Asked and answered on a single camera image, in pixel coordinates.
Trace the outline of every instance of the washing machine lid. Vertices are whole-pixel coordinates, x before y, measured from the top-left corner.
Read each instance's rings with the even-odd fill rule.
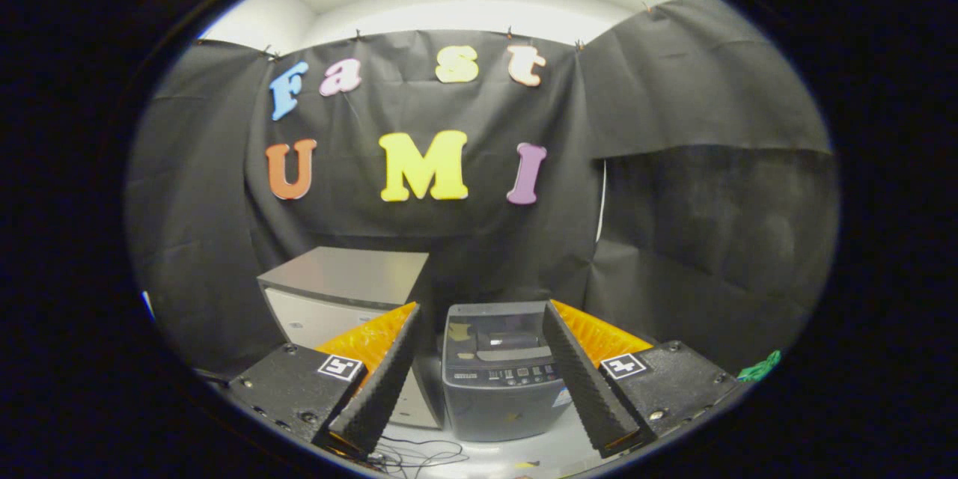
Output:
[[[499,367],[548,359],[542,335],[545,302],[453,305],[445,329],[445,365]]]

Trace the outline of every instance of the letter f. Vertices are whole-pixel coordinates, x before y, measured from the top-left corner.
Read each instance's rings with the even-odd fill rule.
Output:
[[[269,89],[273,90],[273,121],[280,120],[289,111],[296,108],[295,94],[302,90],[301,74],[307,72],[309,66],[305,62],[300,62],[290,67],[286,73],[281,74],[276,80],[269,84]]]

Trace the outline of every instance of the washing machine control panel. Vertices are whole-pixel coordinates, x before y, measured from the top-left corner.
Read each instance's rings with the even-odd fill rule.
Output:
[[[496,369],[449,370],[448,381],[458,385],[473,387],[517,387],[530,384],[547,383],[560,378],[555,363],[541,363],[521,367],[497,367]]]

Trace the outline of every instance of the letter i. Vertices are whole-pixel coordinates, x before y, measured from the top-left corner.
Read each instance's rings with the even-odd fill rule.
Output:
[[[513,204],[525,205],[536,202],[536,179],[546,151],[542,146],[523,142],[518,145],[519,170],[516,173],[516,185],[506,193],[506,200]]]

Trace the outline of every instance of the black curtain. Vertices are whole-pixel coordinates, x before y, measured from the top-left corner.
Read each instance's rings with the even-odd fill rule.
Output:
[[[798,74],[716,0],[657,5],[581,60],[606,159],[586,311],[731,372],[786,349],[838,237],[838,163]]]
[[[441,83],[437,52],[465,45],[476,80]],[[540,86],[510,78],[510,45],[546,58]],[[346,58],[362,83],[321,96]],[[297,107],[273,121],[269,84],[301,61]],[[381,200],[381,135],[408,133],[425,153],[448,129],[469,138],[468,198]],[[278,199],[264,152],[302,138],[317,141],[311,189]],[[528,206],[506,200],[520,142],[548,151]],[[656,6],[582,50],[476,31],[362,36],[274,61],[198,43],[144,113],[127,197],[157,322],[188,363],[230,373],[281,339],[256,275],[320,245],[430,253],[416,299],[435,329],[458,302],[551,297],[736,370],[797,335],[838,226],[814,101],[716,0]]]

